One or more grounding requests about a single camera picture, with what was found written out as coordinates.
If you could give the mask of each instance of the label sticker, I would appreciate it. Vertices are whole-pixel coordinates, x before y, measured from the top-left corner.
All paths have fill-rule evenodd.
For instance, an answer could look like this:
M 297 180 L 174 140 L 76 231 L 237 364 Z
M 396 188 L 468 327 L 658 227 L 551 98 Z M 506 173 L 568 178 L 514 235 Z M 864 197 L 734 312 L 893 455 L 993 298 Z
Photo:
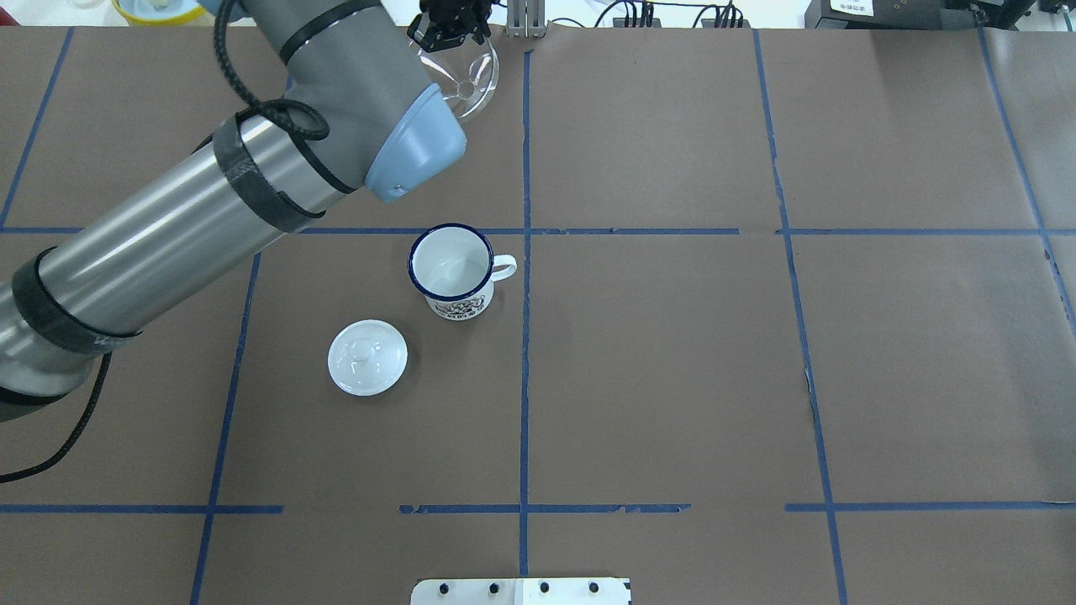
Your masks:
M 830 0 L 830 8 L 850 15 L 874 16 L 874 0 Z

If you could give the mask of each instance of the mug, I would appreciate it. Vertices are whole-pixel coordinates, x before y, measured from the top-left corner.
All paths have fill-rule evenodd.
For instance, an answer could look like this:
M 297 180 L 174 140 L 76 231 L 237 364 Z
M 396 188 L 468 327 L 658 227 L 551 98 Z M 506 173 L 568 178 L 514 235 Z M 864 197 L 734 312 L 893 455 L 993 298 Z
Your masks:
M 494 267 L 504 267 L 494 271 Z M 493 300 L 493 282 L 515 272 L 510 254 L 493 255 L 493 247 L 473 227 L 445 223 L 422 234 L 407 262 L 411 283 L 435 313 L 459 322 L 477 316 Z

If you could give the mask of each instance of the white lid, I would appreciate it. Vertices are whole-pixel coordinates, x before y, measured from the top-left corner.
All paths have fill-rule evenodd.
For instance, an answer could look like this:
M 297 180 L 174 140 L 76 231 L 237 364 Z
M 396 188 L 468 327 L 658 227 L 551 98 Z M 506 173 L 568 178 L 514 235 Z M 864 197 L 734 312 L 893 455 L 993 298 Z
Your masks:
M 407 367 L 407 343 L 395 327 L 363 320 L 343 328 L 329 346 L 329 376 L 352 395 L 377 395 Z

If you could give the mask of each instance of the mug handle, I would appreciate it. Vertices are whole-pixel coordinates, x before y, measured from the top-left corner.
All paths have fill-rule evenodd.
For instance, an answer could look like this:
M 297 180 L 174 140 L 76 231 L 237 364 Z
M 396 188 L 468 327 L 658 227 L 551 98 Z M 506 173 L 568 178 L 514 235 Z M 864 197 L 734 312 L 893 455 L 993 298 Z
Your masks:
M 505 278 L 510 278 L 515 272 L 515 257 L 511 254 L 498 254 L 493 257 L 493 266 L 504 267 L 504 269 L 494 271 L 490 276 L 490 281 L 500 281 Z

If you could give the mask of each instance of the white bracket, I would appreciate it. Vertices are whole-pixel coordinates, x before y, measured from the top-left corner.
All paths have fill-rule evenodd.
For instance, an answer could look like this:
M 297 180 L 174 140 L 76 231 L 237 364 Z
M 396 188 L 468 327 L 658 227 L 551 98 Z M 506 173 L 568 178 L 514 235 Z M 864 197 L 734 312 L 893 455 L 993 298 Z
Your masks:
M 511 38 L 544 38 L 546 0 L 507 0 L 505 33 Z
M 627 578 L 422 580 L 411 605 L 631 605 Z

